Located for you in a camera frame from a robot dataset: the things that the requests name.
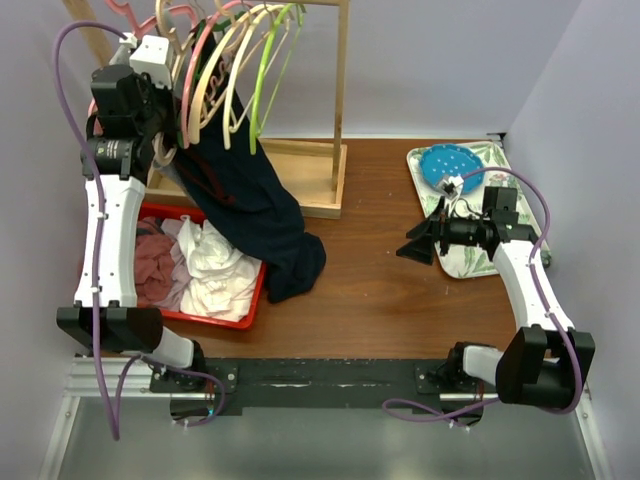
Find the beige plastic hanger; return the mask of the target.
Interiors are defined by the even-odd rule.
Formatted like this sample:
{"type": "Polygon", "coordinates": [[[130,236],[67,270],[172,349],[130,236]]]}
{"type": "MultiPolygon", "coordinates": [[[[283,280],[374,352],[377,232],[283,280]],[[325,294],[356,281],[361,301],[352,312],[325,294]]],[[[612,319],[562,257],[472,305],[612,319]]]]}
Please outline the beige plastic hanger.
{"type": "MultiPolygon", "coordinates": [[[[196,27],[200,22],[200,17],[194,7],[187,3],[185,5],[171,6],[170,1],[155,2],[156,27],[159,34],[169,40],[174,49],[174,61],[172,66],[173,93],[178,97],[182,96],[185,73],[184,64],[187,56],[191,52],[191,47],[195,42],[195,34],[189,32],[184,40],[181,39],[174,24],[173,17],[186,15],[191,23],[191,28],[196,27]]],[[[153,146],[164,146],[164,137],[158,134],[154,137],[153,146]]]]}

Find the navy tank top red trim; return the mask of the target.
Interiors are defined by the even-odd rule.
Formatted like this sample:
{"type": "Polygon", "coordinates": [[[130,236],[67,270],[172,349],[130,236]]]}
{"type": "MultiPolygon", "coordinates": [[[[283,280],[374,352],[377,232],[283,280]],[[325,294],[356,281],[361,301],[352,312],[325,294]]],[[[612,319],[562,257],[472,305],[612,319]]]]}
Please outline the navy tank top red trim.
{"type": "Polygon", "coordinates": [[[298,201],[284,188],[262,146],[250,152],[250,122],[224,148],[220,112],[200,142],[180,149],[168,176],[242,253],[266,264],[268,300],[309,292],[326,265],[321,239],[306,231],[298,201]]]}

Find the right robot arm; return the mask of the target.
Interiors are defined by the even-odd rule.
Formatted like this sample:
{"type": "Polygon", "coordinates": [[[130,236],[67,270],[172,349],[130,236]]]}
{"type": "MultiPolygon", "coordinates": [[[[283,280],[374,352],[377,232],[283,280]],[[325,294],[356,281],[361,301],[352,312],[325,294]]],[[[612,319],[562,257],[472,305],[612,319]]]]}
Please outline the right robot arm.
{"type": "Polygon", "coordinates": [[[508,347],[457,343],[444,364],[443,377],[459,393],[480,380],[494,386],[500,401],[554,413],[576,407],[595,354],[591,334],[576,330],[559,305],[546,277],[539,236],[519,222],[518,192],[508,187],[484,190],[482,213],[453,215],[444,199],[411,229],[397,256],[430,265],[453,246],[481,248],[505,286],[516,334],[508,347]]]}

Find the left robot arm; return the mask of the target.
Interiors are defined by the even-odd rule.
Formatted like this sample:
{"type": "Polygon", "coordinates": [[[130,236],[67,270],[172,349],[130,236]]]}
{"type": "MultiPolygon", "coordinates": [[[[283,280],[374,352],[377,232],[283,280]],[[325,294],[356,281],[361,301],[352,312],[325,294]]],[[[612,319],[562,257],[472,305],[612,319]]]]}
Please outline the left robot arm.
{"type": "Polygon", "coordinates": [[[200,345],[167,328],[160,309],[140,305],[134,275],[152,141],[169,125],[174,97],[125,65],[95,71],[91,92],[97,110],[87,120],[81,154],[88,203],[84,264],[74,303],[58,309],[56,323],[91,350],[138,354],[163,381],[196,392],[207,380],[200,345]]]}

